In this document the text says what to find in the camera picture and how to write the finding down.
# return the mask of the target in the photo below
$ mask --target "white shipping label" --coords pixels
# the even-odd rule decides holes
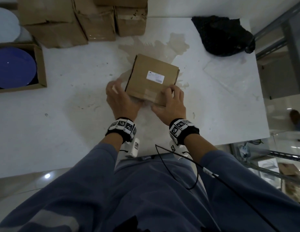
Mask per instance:
[[[152,72],[152,71],[148,71],[147,79],[154,81],[154,82],[158,82],[160,84],[163,84],[164,76],[157,74],[155,72]]]

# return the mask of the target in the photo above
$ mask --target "white plate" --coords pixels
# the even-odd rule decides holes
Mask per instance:
[[[21,27],[17,16],[0,7],[0,43],[13,42],[20,33]]]

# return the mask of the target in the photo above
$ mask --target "person's right hand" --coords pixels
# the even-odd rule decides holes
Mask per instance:
[[[158,107],[154,104],[151,106],[156,116],[168,126],[174,119],[186,119],[186,107],[183,104],[184,92],[178,86],[171,85],[164,91],[164,94],[166,96],[166,107]]]

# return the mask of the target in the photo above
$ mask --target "purple round lid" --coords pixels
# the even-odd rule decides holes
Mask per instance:
[[[1,88],[26,86],[33,80],[36,72],[36,62],[26,51],[15,47],[0,49]]]

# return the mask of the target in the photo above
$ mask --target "wristband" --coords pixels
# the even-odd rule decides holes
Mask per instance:
[[[120,117],[109,126],[106,135],[110,133],[118,133],[122,136],[123,143],[125,143],[131,142],[134,139],[136,132],[136,125],[132,120]]]
[[[175,119],[169,125],[169,135],[177,145],[184,145],[184,139],[190,134],[199,134],[199,129],[188,120]]]

